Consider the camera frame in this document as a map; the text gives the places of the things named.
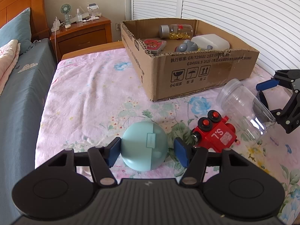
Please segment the clear plastic jar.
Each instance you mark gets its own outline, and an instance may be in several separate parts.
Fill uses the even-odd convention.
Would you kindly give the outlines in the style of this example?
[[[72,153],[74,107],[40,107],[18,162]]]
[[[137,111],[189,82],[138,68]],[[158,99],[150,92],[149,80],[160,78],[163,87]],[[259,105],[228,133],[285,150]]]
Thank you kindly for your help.
[[[224,85],[216,103],[248,141],[257,142],[276,123],[267,107],[237,79]]]

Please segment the mint green round case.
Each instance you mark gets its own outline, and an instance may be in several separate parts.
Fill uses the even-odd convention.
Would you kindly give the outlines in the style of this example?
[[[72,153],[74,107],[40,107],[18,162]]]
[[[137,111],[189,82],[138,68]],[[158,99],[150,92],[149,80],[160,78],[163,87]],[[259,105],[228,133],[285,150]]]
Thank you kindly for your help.
[[[153,122],[142,121],[130,125],[121,139],[122,159],[135,171],[158,168],[165,161],[167,152],[167,134]]]

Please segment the translucent white plastic container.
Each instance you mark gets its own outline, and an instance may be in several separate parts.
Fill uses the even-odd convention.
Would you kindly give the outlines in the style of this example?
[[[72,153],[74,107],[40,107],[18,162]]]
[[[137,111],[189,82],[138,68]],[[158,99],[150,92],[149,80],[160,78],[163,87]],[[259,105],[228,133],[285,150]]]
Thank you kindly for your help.
[[[201,49],[226,50],[230,48],[229,42],[216,34],[194,36],[191,41]]]

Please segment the grey elephant toy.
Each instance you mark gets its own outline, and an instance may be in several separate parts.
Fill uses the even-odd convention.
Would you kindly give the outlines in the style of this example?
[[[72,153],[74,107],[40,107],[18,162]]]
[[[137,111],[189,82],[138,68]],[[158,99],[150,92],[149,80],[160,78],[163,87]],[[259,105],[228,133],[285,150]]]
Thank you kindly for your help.
[[[184,40],[182,44],[175,48],[175,52],[189,52],[189,51],[201,51],[201,50],[212,50],[211,45],[207,45],[206,48],[200,48],[195,42],[191,40]]]

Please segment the capsule bottle silver cap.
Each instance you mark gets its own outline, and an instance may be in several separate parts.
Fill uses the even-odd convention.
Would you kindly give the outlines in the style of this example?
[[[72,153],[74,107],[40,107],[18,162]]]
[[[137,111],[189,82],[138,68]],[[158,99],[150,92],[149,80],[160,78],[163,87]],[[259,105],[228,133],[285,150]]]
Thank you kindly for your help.
[[[193,37],[193,27],[189,24],[161,25],[159,35],[162,39],[189,40]]]

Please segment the red ink cartridge box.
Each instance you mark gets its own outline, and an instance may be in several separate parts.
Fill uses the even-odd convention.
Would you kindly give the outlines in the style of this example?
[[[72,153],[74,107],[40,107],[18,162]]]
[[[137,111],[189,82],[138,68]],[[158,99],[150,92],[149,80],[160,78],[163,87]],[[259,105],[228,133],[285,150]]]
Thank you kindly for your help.
[[[146,49],[153,55],[159,55],[167,44],[164,40],[156,39],[144,39],[143,42],[145,43]]]

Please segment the red toy train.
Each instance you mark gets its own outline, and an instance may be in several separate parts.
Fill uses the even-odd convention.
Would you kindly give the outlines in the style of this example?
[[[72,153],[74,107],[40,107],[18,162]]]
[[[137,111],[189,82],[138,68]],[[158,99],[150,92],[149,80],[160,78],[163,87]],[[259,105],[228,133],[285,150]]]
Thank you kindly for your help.
[[[210,110],[207,117],[199,118],[197,127],[191,131],[194,146],[213,149],[217,153],[230,148],[237,141],[237,136],[235,127],[228,120],[216,110]]]

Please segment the floral pink bedsheet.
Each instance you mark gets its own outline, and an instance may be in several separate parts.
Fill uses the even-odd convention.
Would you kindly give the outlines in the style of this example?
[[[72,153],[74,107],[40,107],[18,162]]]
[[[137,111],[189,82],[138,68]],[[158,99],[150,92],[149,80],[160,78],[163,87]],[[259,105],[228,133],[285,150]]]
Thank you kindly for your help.
[[[192,143],[190,132],[209,110],[219,110],[213,88],[187,97],[151,102],[124,49],[86,54],[61,61],[42,114],[35,165],[65,148],[85,152],[106,146],[133,123],[161,126],[172,146],[176,137]],[[237,128],[233,149],[278,179],[286,196],[280,219],[299,216],[299,130],[290,134],[274,125],[257,142]]]

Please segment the white louvered closet door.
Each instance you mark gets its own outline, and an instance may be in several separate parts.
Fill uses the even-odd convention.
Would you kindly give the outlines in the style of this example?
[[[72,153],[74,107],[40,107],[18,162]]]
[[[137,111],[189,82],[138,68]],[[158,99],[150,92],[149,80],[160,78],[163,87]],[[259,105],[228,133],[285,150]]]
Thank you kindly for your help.
[[[270,73],[299,68],[299,0],[131,0],[131,13],[199,19],[257,49]]]

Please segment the wooden nightstand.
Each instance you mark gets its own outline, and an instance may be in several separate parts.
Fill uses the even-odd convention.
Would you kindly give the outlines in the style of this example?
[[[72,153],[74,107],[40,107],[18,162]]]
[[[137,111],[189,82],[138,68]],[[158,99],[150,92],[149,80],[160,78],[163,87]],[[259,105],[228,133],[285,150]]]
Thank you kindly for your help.
[[[81,49],[112,42],[111,20],[102,16],[98,20],[62,26],[50,36],[58,61],[62,56]]]

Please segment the pink folded quilt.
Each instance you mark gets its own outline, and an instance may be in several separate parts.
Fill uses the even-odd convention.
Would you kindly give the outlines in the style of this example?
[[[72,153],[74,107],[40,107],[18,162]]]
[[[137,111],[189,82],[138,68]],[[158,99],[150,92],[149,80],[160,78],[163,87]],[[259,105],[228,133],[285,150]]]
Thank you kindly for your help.
[[[2,94],[5,84],[8,78],[18,62],[20,45],[17,39],[10,40],[7,44],[1,46],[1,62],[0,62],[0,79],[1,88],[0,93]]]

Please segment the clear spray bottle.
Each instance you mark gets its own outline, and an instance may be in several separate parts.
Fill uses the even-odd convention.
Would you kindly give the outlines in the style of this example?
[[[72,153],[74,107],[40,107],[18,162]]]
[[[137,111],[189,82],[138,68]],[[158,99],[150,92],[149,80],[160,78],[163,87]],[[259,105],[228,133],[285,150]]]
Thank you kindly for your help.
[[[76,10],[76,22],[79,23],[79,22],[82,22],[83,19],[82,19],[82,14],[80,13],[80,9],[77,8]]]

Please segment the white phone stand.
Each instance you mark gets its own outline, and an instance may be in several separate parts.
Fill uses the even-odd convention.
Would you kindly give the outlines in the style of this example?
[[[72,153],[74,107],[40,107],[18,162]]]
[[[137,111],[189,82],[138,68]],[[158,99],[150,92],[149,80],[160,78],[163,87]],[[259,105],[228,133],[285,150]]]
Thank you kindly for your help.
[[[102,16],[102,13],[99,12],[99,6],[96,3],[87,4],[87,10],[91,21],[98,20]]]

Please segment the wooden headboard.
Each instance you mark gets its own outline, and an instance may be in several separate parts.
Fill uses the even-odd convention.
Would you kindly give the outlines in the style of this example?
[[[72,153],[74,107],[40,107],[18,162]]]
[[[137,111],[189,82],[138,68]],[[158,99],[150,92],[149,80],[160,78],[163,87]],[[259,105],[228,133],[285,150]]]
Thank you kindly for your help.
[[[44,0],[1,0],[0,26],[4,26],[26,8],[31,9],[31,39],[50,37]]]

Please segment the wall power outlet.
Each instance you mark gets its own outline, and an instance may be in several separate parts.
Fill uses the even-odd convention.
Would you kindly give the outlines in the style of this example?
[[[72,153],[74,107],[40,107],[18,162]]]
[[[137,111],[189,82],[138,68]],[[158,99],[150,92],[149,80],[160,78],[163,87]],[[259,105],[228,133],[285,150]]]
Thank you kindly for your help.
[[[116,31],[120,31],[121,30],[121,24],[120,23],[116,23],[115,24],[115,30]]]

